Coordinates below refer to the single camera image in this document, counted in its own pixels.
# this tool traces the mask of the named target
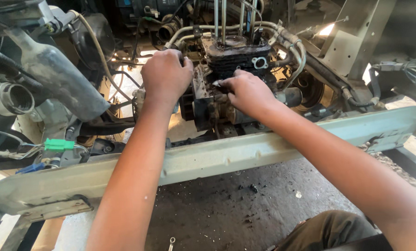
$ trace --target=pants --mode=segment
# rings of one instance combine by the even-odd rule
[[[325,211],[295,227],[275,251],[320,251],[376,234],[373,226],[357,214]]]

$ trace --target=spanner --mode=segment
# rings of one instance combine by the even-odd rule
[[[171,239],[169,240],[169,250],[168,251],[172,251],[172,248],[174,247],[174,242],[175,242],[175,238],[171,237]]]

